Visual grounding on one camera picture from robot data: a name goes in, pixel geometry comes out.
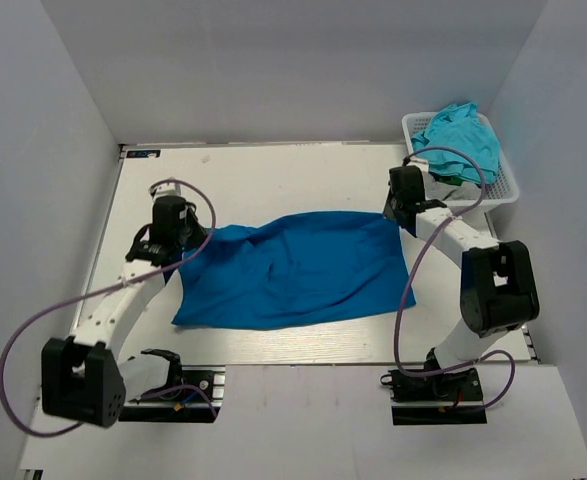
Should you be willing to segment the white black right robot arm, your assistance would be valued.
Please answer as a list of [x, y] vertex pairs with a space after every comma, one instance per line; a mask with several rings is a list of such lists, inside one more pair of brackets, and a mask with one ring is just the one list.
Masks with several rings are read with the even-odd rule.
[[[526, 245], [500, 242], [467, 224], [443, 202], [428, 200], [418, 167], [400, 166], [389, 171], [383, 216], [424, 242], [396, 314], [394, 359], [402, 375], [428, 378], [468, 370], [492, 356], [489, 348], [499, 339], [538, 317], [540, 303]], [[407, 370], [400, 360], [402, 315], [413, 280], [431, 247], [460, 269], [461, 319], [432, 349], [429, 365]]]

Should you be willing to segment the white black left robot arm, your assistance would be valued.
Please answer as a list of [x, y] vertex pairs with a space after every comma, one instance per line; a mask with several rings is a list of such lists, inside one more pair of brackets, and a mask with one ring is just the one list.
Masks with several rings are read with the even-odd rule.
[[64, 340], [42, 349], [42, 408], [51, 416], [100, 427], [117, 422], [125, 404], [177, 386], [178, 354], [146, 349], [120, 360], [122, 346], [151, 301], [164, 289], [184, 252], [205, 244], [194, 205], [177, 194], [155, 199], [152, 220], [125, 256], [116, 291]]

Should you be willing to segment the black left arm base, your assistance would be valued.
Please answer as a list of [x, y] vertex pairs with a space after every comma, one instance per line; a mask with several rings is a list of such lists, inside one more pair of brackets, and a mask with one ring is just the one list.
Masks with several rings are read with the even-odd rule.
[[185, 366], [168, 393], [126, 404], [122, 423], [212, 424], [220, 413], [225, 387], [223, 366]]

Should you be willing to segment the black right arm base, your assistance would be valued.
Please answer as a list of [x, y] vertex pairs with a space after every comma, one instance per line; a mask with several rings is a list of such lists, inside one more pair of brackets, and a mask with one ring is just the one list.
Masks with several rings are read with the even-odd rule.
[[412, 378], [399, 370], [390, 370], [380, 377], [380, 384], [390, 390], [394, 426], [487, 423], [476, 369], [424, 378]]

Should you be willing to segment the grey t shirt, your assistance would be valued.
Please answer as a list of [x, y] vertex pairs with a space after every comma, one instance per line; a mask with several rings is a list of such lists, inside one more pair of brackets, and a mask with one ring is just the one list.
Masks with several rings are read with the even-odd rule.
[[476, 201], [481, 195], [480, 187], [458, 178], [438, 177], [431, 173], [424, 175], [425, 194], [430, 199], [447, 201]]

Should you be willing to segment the green garment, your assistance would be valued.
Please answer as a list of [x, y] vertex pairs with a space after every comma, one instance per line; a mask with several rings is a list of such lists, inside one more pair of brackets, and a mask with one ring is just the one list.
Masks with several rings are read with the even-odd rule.
[[465, 180], [463, 178], [460, 178], [457, 176], [442, 176], [442, 175], [438, 175], [435, 173], [431, 173], [431, 177], [436, 182], [443, 183], [446, 185], [452, 185], [452, 186], [460, 186], [465, 182]]

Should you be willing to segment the light blue t shirt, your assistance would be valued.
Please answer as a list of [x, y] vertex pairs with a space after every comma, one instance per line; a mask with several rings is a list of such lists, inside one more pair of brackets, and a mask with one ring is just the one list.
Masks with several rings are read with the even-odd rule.
[[[470, 157], [482, 170], [485, 184], [495, 181], [498, 172], [500, 143], [493, 131], [481, 125], [474, 102], [453, 103], [440, 110], [422, 131], [411, 138], [416, 150], [448, 147]], [[442, 150], [424, 152], [429, 170], [442, 176], [457, 176], [480, 185], [480, 177], [454, 153]]]

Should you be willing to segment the blue label sticker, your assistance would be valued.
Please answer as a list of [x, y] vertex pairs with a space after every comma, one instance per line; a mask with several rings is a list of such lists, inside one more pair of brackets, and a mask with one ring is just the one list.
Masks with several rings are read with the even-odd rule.
[[147, 158], [158, 158], [161, 155], [159, 149], [146, 149], [146, 150], [128, 150], [125, 157], [127, 159], [147, 159]]

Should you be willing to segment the white plastic basket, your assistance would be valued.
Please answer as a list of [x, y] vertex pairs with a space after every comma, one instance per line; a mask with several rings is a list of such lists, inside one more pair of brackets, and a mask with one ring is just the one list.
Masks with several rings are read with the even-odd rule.
[[[405, 155], [409, 157], [408, 165], [418, 167], [422, 172], [425, 181], [429, 178], [431, 173], [429, 170], [429, 162], [427, 158], [424, 158], [423, 154], [417, 155], [417, 153], [415, 153], [416, 149], [413, 146], [411, 138], [417, 132], [424, 130], [437, 113], [438, 112], [409, 113], [404, 115], [401, 120], [402, 132], [404, 134], [404, 139], [406, 140], [407, 148], [407, 154]], [[486, 115], [478, 112], [477, 118], [481, 125], [493, 131], [491, 122]], [[475, 165], [472, 165], [472, 162], [469, 162], [464, 156], [460, 157], [460, 152], [457, 153], [458, 154], [453, 154], [456, 159], [465, 162], [472, 168], [472, 171], [477, 174]], [[498, 172], [495, 175], [495, 181], [488, 185], [480, 185], [477, 190], [479, 190], [479, 193], [481, 194], [482, 201], [479, 205], [474, 207], [473, 212], [488, 213], [499, 206], [514, 204], [519, 199], [520, 189], [512, 172], [511, 165], [502, 149], [499, 151], [499, 165]], [[426, 196], [428, 199], [435, 199], [432, 188], [426, 188]], [[465, 208], [468, 208], [469, 205], [473, 205], [473, 202], [477, 201], [477, 198], [477, 195], [475, 198], [451, 199], [448, 197], [447, 199], [442, 198], [441, 201], [447, 204], [449, 209], [454, 213], [460, 214]]]

